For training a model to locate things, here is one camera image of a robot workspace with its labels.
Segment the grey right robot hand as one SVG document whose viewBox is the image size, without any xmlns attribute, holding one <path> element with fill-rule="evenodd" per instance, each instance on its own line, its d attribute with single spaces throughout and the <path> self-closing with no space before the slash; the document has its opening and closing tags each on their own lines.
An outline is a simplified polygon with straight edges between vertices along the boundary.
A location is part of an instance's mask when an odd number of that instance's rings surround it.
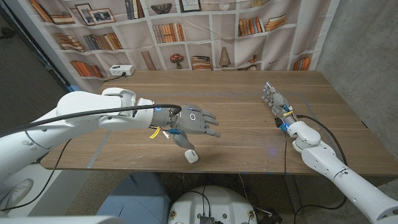
<svg viewBox="0 0 398 224">
<path fill-rule="evenodd" d="M 275 116 L 275 125 L 285 131 L 297 121 L 293 107 L 269 82 L 266 82 L 263 92 L 262 99 L 271 108 Z"/>
</svg>

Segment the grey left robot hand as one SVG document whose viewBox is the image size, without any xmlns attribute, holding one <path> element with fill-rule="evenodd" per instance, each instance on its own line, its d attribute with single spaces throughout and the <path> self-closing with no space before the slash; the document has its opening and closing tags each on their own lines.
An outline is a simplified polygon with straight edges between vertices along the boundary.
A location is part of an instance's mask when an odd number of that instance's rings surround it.
<svg viewBox="0 0 398 224">
<path fill-rule="evenodd" d="M 215 115 L 197 105 L 184 104 L 181 108 L 178 114 L 168 108 L 154 109 L 150 125 L 177 129 L 179 133 L 173 134 L 173 140 L 176 145 L 185 149 L 195 148 L 189 142 L 187 134 L 207 134 L 218 138 L 221 136 L 219 132 L 209 127 L 209 124 L 218 125 Z"/>
</svg>

